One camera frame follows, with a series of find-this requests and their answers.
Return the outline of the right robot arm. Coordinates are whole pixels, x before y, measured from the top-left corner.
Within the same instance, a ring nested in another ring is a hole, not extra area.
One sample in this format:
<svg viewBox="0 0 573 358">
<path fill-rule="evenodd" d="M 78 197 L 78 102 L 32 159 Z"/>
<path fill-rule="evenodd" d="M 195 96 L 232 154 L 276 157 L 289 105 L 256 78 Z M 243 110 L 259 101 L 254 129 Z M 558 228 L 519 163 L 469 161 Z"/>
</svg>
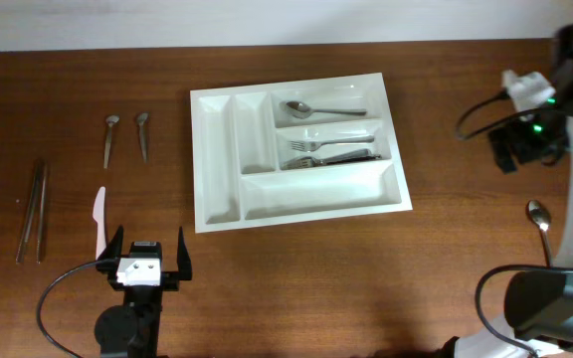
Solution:
<svg viewBox="0 0 573 358">
<path fill-rule="evenodd" d="M 573 24 L 553 39 L 552 73 L 502 75 L 493 101 L 511 100 L 515 112 L 465 132 L 466 120 L 481 108 L 468 109 L 457 121 L 460 141 L 487 136 L 493 159 L 503 173 L 520 164 L 544 166 L 571 156 L 569 197 L 561 245 L 547 252 L 546 263 L 493 268 L 478 281 L 475 308 L 482 330 L 453 337 L 439 357 L 545 357 L 573 352 Z"/>
</svg>

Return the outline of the small steel teaspoon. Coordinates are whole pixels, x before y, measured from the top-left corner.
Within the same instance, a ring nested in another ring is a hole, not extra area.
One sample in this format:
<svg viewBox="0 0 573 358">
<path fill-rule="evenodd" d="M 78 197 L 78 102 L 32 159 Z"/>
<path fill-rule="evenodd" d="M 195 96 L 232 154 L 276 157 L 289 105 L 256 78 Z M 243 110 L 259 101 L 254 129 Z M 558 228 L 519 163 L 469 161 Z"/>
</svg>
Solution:
<svg viewBox="0 0 573 358">
<path fill-rule="evenodd" d="M 148 162 L 148 143 L 147 143 L 147 135 L 146 135 L 146 123 L 149 118 L 148 112 L 140 113 L 136 118 L 136 124 L 138 126 L 138 136 L 139 136 L 139 144 L 141 149 L 141 156 L 144 163 Z"/>
<path fill-rule="evenodd" d="M 109 115 L 105 119 L 106 133 L 105 133 L 104 151 L 103 151 L 104 169 L 107 169 L 109 164 L 109 157 L 111 153 L 111 144 L 112 144 L 112 129 L 118 123 L 119 123 L 119 116 L 116 114 Z"/>
</svg>

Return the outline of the black handled fork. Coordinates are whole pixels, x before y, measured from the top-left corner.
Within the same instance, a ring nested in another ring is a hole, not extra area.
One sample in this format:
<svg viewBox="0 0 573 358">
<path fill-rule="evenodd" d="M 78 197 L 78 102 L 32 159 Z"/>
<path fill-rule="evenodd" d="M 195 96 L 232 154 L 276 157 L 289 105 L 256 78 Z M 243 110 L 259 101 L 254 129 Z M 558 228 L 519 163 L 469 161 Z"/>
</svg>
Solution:
<svg viewBox="0 0 573 358">
<path fill-rule="evenodd" d="M 369 149 L 359 149 L 326 158 L 315 158 L 312 156 L 301 156 L 287 161 L 283 164 L 282 170 L 305 169 L 343 163 L 361 162 L 381 159 L 380 154 L 375 154 Z"/>
</svg>

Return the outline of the steel tablespoon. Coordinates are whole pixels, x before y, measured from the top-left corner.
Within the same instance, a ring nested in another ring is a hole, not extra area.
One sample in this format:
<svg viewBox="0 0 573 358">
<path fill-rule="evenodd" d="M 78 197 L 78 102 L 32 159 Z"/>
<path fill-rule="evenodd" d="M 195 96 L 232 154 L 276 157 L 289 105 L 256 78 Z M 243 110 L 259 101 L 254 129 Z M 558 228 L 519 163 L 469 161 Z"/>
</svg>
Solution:
<svg viewBox="0 0 573 358">
<path fill-rule="evenodd" d="M 529 220 L 535 224 L 539 230 L 541 243 L 545 255 L 546 265 L 553 265 L 551 246 L 548 239 L 548 230 L 551 224 L 549 211 L 537 200 L 530 200 L 526 206 Z"/>
<path fill-rule="evenodd" d="M 364 116 L 367 114 L 366 109 L 315 109 L 301 101 L 284 101 L 281 102 L 281 108 L 291 116 L 299 119 L 307 119 L 316 113 L 341 114 L 350 116 Z"/>
</svg>

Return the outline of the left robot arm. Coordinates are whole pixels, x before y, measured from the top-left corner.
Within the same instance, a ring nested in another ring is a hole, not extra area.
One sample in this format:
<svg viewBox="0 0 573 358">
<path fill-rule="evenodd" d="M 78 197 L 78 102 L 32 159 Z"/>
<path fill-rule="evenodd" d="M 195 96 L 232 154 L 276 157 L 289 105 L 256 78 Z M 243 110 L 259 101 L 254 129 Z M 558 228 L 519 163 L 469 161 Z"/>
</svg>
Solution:
<svg viewBox="0 0 573 358">
<path fill-rule="evenodd" d="M 159 242 L 134 242 L 122 250 L 123 228 L 97 255 L 95 269 L 111 288 L 123 293 L 120 305 L 106 309 L 96 320 L 95 340 L 102 357 L 155 357 L 163 293 L 177 291 L 193 278 L 184 233 L 178 233 L 176 270 L 163 268 Z"/>
</svg>

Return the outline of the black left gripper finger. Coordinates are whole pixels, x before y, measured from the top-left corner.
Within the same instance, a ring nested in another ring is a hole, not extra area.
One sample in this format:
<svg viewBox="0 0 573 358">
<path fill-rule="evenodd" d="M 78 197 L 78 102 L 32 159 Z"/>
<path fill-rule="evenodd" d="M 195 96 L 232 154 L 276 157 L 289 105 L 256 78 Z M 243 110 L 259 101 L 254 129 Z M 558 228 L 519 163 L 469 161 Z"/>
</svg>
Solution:
<svg viewBox="0 0 573 358">
<path fill-rule="evenodd" d="M 123 226 L 119 226 L 106 248 L 96 259 L 98 272 L 116 272 L 121 258 Z"/>
<path fill-rule="evenodd" d="M 192 262 L 186 247 L 183 228 L 178 231 L 178 245 L 176 262 L 178 267 L 178 280 L 189 281 L 192 279 Z"/>
</svg>

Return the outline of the steel fork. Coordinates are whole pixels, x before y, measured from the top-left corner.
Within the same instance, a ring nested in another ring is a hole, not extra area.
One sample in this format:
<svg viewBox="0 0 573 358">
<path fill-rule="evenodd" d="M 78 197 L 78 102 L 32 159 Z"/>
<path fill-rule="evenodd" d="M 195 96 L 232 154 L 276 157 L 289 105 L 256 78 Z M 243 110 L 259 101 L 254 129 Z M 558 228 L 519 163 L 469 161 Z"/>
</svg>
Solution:
<svg viewBox="0 0 573 358">
<path fill-rule="evenodd" d="M 332 140 L 322 140 L 322 141 L 290 141 L 288 147 L 290 149 L 300 151 L 300 152 L 314 152 L 325 145 L 352 145 L 352 144 L 369 144 L 375 141 L 375 137 L 372 135 L 359 136 L 359 137 L 347 137 Z"/>
</svg>

